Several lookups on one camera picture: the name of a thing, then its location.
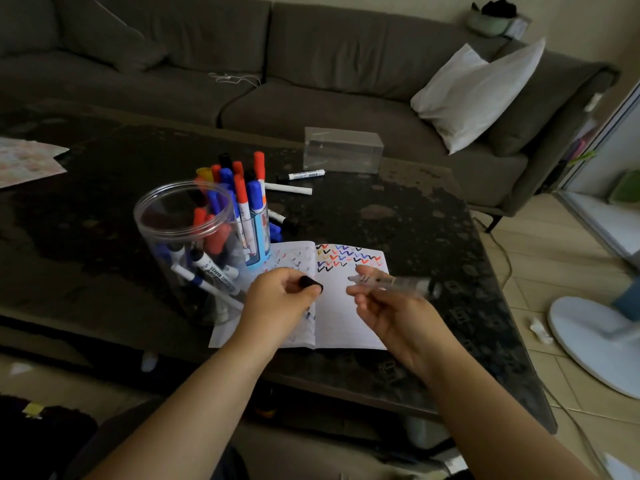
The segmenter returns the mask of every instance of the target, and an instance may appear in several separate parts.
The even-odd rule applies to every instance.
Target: open notebook
[[[356,314],[353,297],[345,293],[356,274],[357,264],[366,264],[388,273],[382,251],[352,248],[311,241],[271,244],[269,259],[260,273],[275,267],[292,267],[322,283],[320,298],[306,311],[300,324],[282,345],[311,349],[385,349],[380,339]],[[239,313],[213,329],[209,347],[221,347],[236,329]]]

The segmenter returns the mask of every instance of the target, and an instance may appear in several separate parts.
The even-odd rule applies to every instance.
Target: hand
[[[389,276],[370,266],[356,266],[361,275]],[[428,381],[442,354],[460,347],[436,309],[424,298],[354,285],[356,312],[400,362]]]
[[[234,342],[270,354],[270,358],[320,296],[319,285],[300,289],[298,280],[302,275],[290,267],[277,267],[258,276],[246,294],[242,317],[232,337]]]

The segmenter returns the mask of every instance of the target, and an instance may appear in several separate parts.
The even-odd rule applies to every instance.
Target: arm
[[[429,302],[361,286],[347,293],[389,352],[425,382],[477,480],[596,480],[468,354]]]
[[[320,286],[300,290],[302,273],[277,268],[256,279],[236,331],[88,480],[208,480],[263,368]]]

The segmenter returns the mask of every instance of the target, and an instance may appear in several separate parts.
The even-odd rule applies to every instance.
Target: power cord
[[[227,83],[227,84],[240,84],[242,81],[247,81],[254,88],[257,88],[262,85],[262,81],[258,76],[247,74],[247,75],[229,75],[229,74],[216,74],[215,72],[209,72],[207,74],[209,77],[212,77],[216,82],[219,83]]]
[[[486,226],[482,223],[482,221],[480,221],[480,219],[478,219],[477,217],[473,217],[473,220],[475,220],[478,224],[480,224],[486,230]],[[504,290],[504,287],[506,286],[507,282],[513,276],[513,266],[511,265],[511,259],[509,258],[509,254],[508,254],[507,250],[504,248],[504,246],[501,245],[500,242],[498,242],[496,240],[496,238],[493,236],[492,233],[489,233],[489,236],[491,236],[492,241],[500,248],[500,250],[502,251],[502,254],[504,255],[504,258],[507,259],[507,263],[509,265],[509,274],[507,275],[507,279],[504,282],[504,284],[500,287],[501,290]],[[569,419],[572,421],[572,423],[578,429],[578,432],[580,433],[580,436],[582,437],[583,442],[585,444],[587,444],[587,446],[588,446],[588,450],[589,450],[590,456],[592,456],[593,459],[596,460],[596,463],[597,463],[598,467],[600,468],[601,473],[603,473],[603,475],[605,476],[606,479],[614,480],[613,477],[611,476],[611,474],[609,473],[609,471],[608,471],[608,469],[607,469],[607,467],[606,467],[606,465],[604,463],[604,460],[599,455],[599,453],[597,452],[596,448],[593,446],[593,443],[591,443],[591,440],[589,439],[586,431],[581,427],[581,425],[578,423],[578,421],[572,416],[572,414],[569,411],[569,409],[564,407],[564,404],[562,404],[560,401],[558,401],[556,396],[549,390],[547,385],[544,382],[542,382],[542,380],[540,378],[538,378],[538,380],[540,381],[540,384],[541,384],[542,388],[547,392],[547,394],[549,396],[551,396],[551,398],[558,404],[558,406],[560,406],[560,409],[562,409],[562,411],[564,411],[566,413],[566,415],[569,416]]]

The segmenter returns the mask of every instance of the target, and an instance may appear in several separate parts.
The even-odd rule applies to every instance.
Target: sofa
[[[521,42],[410,16],[265,0],[97,1],[162,44],[164,60],[119,72],[65,48],[56,0],[4,0],[0,91],[292,141],[304,141],[306,126],[375,132],[386,157],[450,168],[469,206],[496,219],[532,197],[594,96],[619,77],[610,64],[546,51],[500,119],[449,155],[409,100],[465,43],[493,61]]]

